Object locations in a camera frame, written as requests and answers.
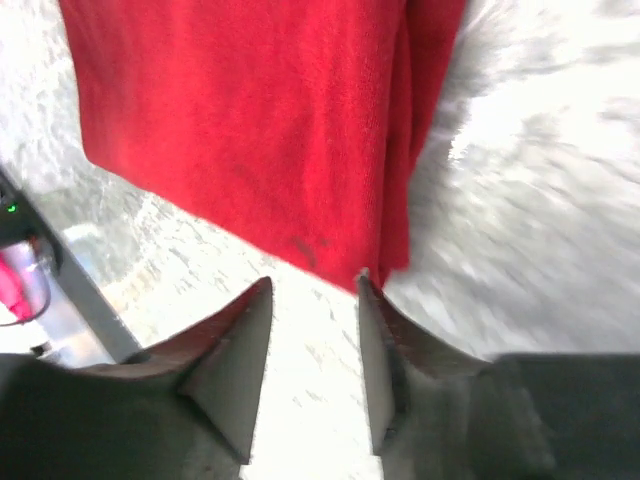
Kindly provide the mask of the red t shirt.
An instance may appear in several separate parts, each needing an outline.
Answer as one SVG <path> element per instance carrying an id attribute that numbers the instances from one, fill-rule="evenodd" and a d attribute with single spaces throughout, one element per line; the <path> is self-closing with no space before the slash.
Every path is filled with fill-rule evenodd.
<path id="1" fill-rule="evenodd" d="M 408 186 L 465 2 L 64 1 L 95 165 L 352 289 Z"/>

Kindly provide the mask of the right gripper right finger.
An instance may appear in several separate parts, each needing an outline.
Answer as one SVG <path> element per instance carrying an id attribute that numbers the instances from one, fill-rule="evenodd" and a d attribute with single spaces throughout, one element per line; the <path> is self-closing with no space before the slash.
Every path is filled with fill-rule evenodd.
<path id="1" fill-rule="evenodd" d="M 367 275 L 358 319 L 372 451 L 387 479 L 635 479 L 635 354 L 471 356 Z"/>

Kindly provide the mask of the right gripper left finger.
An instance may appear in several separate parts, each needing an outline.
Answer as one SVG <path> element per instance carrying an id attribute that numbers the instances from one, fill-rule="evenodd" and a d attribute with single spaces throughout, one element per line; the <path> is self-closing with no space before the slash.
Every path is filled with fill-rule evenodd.
<path id="1" fill-rule="evenodd" d="M 235 479 L 250 460 L 269 278 L 122 364 L 1 358 L 5 479 Z"/>

